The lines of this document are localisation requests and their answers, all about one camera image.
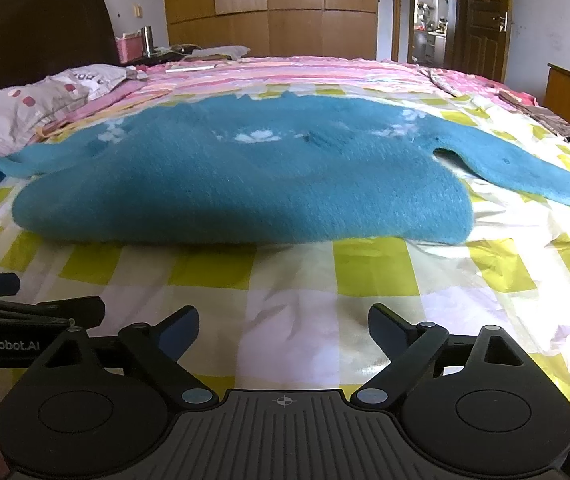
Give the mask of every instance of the logo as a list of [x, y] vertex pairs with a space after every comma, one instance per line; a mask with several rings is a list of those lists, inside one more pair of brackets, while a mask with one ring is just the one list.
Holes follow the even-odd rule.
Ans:
[[296, 402], [294, 399], [291, 399], [286, 396], [279, 397], [274, 402], [276, 402], [280, 406], [289, 406], [291, 403]]
[[0, 350], [11, 350], [11, 351], [18, 351], [18, 352], [25, 352], [30, 350], [40, 350], [41, 349], [41, 342], [40, 341], [8, 341], [7, 339], [0, 341]]

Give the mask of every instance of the triangular cutout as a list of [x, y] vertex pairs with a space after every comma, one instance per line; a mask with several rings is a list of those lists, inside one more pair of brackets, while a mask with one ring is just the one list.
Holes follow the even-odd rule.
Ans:
[[78, 365], [82, 360], [81, 350], [76, 341], [65, 341], [56, 353], [47, 361], [47, 368], [58, 368], [60, 366]]
[[505, 343], [505, 339], [497, 335], [489, 339], [484, 360], [486, 363], [497, 365], [521, 366], [523, 364], [520, 358]]

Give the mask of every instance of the dark brown headboard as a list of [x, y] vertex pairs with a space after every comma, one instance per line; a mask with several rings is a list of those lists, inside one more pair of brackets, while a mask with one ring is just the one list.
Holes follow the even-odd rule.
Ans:
[[0, 89], [92, 63], [119, 63], [103, 0], [0, 0]]

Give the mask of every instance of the pink tissue box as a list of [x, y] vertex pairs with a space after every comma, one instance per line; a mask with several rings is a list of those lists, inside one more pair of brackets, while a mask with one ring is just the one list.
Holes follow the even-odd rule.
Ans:
[[143, 55], [143, 40], [140, 34], [130, 38], [116, 38], [116, 49], [119, 51], [121, 63], [127, 63]]

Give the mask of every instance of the brown wooden door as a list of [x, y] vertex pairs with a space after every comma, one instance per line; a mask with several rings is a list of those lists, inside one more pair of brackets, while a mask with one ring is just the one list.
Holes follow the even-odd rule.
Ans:
[[510, 0], [468, 0], [463, 72], [504, 81], [510, 17]]

